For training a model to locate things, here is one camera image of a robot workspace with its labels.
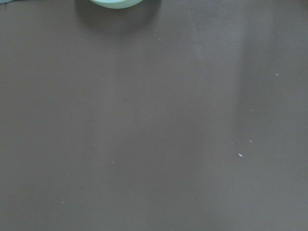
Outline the green ceramic bowl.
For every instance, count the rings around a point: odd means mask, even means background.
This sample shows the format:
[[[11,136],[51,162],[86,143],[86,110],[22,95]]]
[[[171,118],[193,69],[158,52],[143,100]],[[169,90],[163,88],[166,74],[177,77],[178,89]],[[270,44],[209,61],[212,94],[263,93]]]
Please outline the green ceramic bowl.
[[[91,2],[110,9],[124,9],[142,2],[142,0],[90,0]]]

